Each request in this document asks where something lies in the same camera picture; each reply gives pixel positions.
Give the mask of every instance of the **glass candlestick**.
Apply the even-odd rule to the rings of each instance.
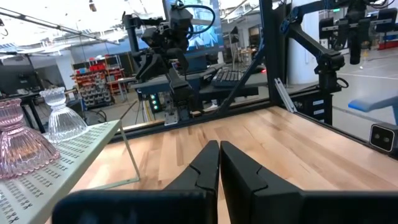
[[[88,130],[83,119],[65,104],[64,91],[64,87],[59,87],[40,92],[52,109],[49,118],[49,141],[52,143],[73,139]]]
[[[24,126],[20,103],[0,102],[0,179],[27,174],[60,155],[43,135]]]

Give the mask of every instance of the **white wall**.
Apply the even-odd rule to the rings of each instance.
[[[55,61],[57,63],[58,69],[60,70],[63,83],[65,84],[65,88],[67,90],[72,89],[75,85],[75,81],[72,80],[71,77],[71,75],[73,75],[75,72],[73,70],[72,64],[74,64],[75,62],[73,60],[71,51],[63,50],[62,56],[57,57]]]
[[[389,5],[388,8],[389,8],[389,9],[398,8],[398,1],[394,1],[393,3],[391,3],[391,5]]]
[[[131,51],[130,43],[128,39],[120,42],[120,45],[114,44],[94,44],[87,45],[82,47],[74,47],[71,49],[72,57],[75,63],[82,63],[90,57],[96,57],[98,55],[106,55],[106,54],[120,54],[124,52]]]
[[[314,0],[296,0],[293,6],[300,6],[313,2]],[[309,36],[319,41],[319,12],[304,15],[301,23],[302,29]],[[314,73],[317,66],[315,57],[294,39],[289,40],[287,59],[287,81],[289,84],[306,84],[318,81],[318,75]]]

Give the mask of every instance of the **black cable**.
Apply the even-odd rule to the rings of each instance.
[[[99,111],[97,111],[97,113],[96,114],[98,114],[98,115],[100,115],[101,117],[103,117],[104,118],[104,122],[106,122],[107,121],[107,119],[108,119],[108,117],[106,116],[106,113],[103,111],[103,110],[99,110]]]
[[[200,8],[200,9],[207,9],[209,10],[212,15],[213,15],[213,19],[211,20],[211,23],[208,27],[206,27],[206,29],[200,30],[200,31],[193,31],[193,26],[190,26],[190,29],[192,31],[188,31],[187,34],[201,34],[203,32],[206,32],[208,29],[210,29],[214,23],[214,21],[216,20],[216,14],[214,12],[214,10],[212,10],[212,8],[208,7],[208,6],[202,6],[202,5],[185,5],[185,6],[178,6],[177,3],[180,2],[183,4],[183,2],[181,0],[176,0],[175,5],[177,6],[177,9],[186,9],[188,7],[191,8]]]
[[[387,1],[388,1],[388,0],[385,0],[382,4],[377,4],[377,5],[372,5],[372,4],[370,4],[370,2],[368,2],[368,1],[365,1],[365,3],[366,3],[368,6],[374,8],[374,9],[385,9],[385,8],[389,7],[395,0],[392,0],[392,2],[390,2],[388,5],[383,6]]]
[[[337,83],[341,88],[348,88],[348,87],[349,87],[348,82],[347,82],[344,78],[338,77],[338,78],[337,78],[337,81],[338,81],[338,80],[342,81],[342,82],[345,84],[345,86],[343,86],[343,85],[340,85],[339,83]]]
[[[84,47],[83,47],[83,44],[82,44],[82,42],[81,42],[81,35],[79,35],[79,40],[80,40],[80,45],[81,45],[81,51],[83,52],[83,56],[84,56],[84,64],[85,64],[85,68],[87,68],[86,67],[86,60],[87,60],[87,58],[86,58],[86,53],[85,53],[85,49],[84,49]]]
[[[6,34],[0,33],[1,35],[7,37],[8,36],[8,30],[6,28],[4,28],[4,31],[6,31]]]
[[[397,55],[389,55],[387,57],[370,58],[370,59],[368,59],[368,62],[373,61],[373,60],[386,59],[386,58],[389,59],[389,58],[392,58],[392,57],[398,57],[398,56]]]
[[[141,22],[141,25],[143,25],[145,27],[145,29],[147,28],[147,26],[144,24],[141,17],[139,17],[139,15],[137,13],[132,13],[132,15],[135,15],[139,19],[139,21]]]
[[[139,108],[141,107],[141,104],[138,104],[138,110],[137,110],[137,115],[136,115],[136,122],[134,124],[137,124],[137,119],[138,119],[138,114],[139,114]]]

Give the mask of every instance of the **wooden table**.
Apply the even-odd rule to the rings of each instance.
[[[120,189],[164,188],[213,139],[231,142],[301,189],[398,189],[398,161],[276,107],[130,140],[142,179]],[[103,153],[127,156],[123,142],[107,148]],[[107,166],[109,156],[96,162],[90,169]],[[99,184],[114,182],[112,176]],[[89,184],[92,178],[83,176]],[[219,223],[229,223],[221,181],[218,198]]]

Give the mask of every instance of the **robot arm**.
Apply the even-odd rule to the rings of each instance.
[[[324,48],[319,42],[306,34],[301,28],[301,23],[305,14],[322,9],[342,7],[347,4],[347,0],[333,3],[334,1],[327,0],[315,1],[294,7],[280,26],[281,33],[296,40],[317,58],[318,66],[315,68],[315,73],[319,74],[319,84],[322,90],[338,88],[336,71],[345,65],[344,57],[338,51]]]

